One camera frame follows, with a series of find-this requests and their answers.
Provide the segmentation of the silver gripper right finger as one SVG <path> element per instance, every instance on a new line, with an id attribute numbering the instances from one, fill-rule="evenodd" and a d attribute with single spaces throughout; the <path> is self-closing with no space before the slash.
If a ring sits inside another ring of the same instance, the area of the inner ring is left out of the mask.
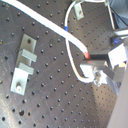
<path id="1" fill-rule="evenodd" d="M 114 78 L 114 71 L 105 61 L 85 61 L 80 64 L 80 68 L 86 78 L 92 78 L 96 86 L 106 84 L 106 78 Z"/>

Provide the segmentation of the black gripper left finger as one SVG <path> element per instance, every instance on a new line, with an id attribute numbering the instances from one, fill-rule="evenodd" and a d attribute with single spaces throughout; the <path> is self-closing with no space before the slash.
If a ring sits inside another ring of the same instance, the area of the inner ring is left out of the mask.
<path id="1" fill-rule="evenodd" d="M 88 60 L 108 60 L 108 54 L 92 54 L 87 58 Z"/>

